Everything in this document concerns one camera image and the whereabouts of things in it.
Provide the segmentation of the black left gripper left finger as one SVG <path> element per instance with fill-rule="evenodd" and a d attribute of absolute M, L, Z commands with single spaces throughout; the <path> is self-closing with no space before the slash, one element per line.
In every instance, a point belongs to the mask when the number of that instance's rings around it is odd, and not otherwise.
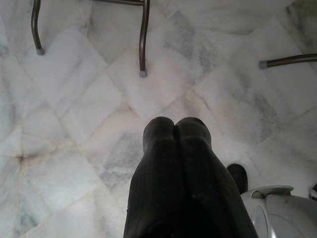
<path fill-rule="evenodd" d="M 130 183 L 123 238 L 185 238 L 184 176 L 173 121 L 151 120 L 143 149 Z"/>

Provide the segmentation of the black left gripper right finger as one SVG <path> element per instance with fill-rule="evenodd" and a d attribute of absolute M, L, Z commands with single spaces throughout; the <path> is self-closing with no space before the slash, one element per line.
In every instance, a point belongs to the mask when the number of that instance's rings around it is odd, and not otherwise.
<path fill-rule="evenodd" d="M 211 147 L 198 118 L 176 124 L 190 204 L 190 238 L 258 238 L 238 187 Z"/>

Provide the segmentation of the black robot foot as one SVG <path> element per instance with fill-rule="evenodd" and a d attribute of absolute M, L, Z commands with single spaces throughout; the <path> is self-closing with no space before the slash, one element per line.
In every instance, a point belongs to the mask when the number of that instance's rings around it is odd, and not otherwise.
<path fill-rule="evenodd" d="M 234 179 L 240 194 L 248 191 L 248 177 L 246 170 L 240 164 L 230 164 L 227 170 Z"/>

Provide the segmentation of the silver robot leg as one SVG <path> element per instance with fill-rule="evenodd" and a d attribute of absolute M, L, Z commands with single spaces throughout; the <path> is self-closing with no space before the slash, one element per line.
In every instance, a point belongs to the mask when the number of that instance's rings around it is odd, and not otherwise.
<path fill-rule="evenodd" d="M 258 238 L 317 238 L 317 201 L 292 190 L 265 186 L 241 194 Z"/>

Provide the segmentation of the brown metal chair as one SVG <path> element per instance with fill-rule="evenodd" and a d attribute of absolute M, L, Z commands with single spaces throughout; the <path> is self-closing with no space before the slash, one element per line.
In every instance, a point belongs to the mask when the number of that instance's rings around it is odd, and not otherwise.
<path fill-rule="evenodd" d="M 141 6 L 143 8 L 142 22 L 140 29 L 140 40 L 139 40 L 139 68 L 140 77 L 147 77 L 146 69 L 146 38 L 148 30 L 148 22 L 150 15 L 150 0 L 92 0 L 98 2 L 109 2 L 115 4 Z M 38 33 L 38 17 L 40 12 L 41 0 L 33 0 L 33 8 L 31 14 L 31 31 L 34 40 L 37 55 L 44 55 L 44 50 L 40 41 Z"/>
<path fill-rule="evenodd" d="M 266 69 L 270 67 L 307 62 L 317 62 L 317 54 L 303 54 L 279 59 L 262 60 L 259 62 L 258 66 L 259 69 Z"/>

